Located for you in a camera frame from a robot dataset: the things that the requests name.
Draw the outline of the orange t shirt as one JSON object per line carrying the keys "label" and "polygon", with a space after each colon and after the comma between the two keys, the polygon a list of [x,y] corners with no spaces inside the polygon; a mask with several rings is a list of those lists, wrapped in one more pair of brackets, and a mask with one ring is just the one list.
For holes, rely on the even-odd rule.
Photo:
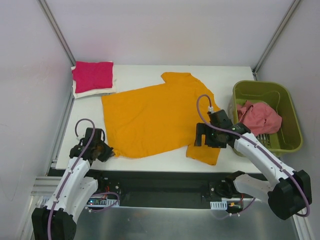
{"label": "orange t shirt", "polygon": [[195,146],[196,125],[215,97],[190,73],[165,72],[164,83],[101,98],[107,144],[116,157],[149,157],[187,147],[186,156],[216,165],[220,149]]}

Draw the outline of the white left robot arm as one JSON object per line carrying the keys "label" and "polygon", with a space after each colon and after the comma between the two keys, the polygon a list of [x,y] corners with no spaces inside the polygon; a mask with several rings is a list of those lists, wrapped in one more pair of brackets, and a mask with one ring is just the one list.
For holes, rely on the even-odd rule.
{"label": "white left robot arm", "polygon": [[105,202],[99,209],[101,212],[119,204],[119,193],[110,191],[103,178],[86,175],[94,161],[106,162],[114,155],[105,139],[103,129],[88,127],[84,137],[70,150],[67,168],[55,191],[31,215],[36,240],[72,240],[83,209],[93,213],[92,207],[100,201]]}

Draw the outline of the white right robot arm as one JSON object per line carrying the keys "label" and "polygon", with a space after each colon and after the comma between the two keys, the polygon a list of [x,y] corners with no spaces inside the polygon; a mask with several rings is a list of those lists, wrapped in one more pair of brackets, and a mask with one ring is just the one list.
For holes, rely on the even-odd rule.
{"label": "white right robot arm", "polygon": [[312,203],[310,176],[280,161],[243,123],[232,123],[224,110],[214,111],[210,106],[207,114],[210,121],[196,125],[194,145],[214,149],[230,146],[248,158],[265,177],[260,180],[238,170],[215,187],[216,194],[229,199],[239,194],[250,195],[266,202],[282,220],[293,215],[308,217]]}

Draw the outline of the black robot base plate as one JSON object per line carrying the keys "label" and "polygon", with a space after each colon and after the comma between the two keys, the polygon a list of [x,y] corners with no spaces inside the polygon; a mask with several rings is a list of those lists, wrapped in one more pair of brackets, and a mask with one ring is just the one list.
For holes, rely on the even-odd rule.
{"label": "black robot base plate", "polygon": [[228,172],[164,172],[90,169],[98,191],[116,193],[121,207],[209,209],[222,199],[216,191]]}

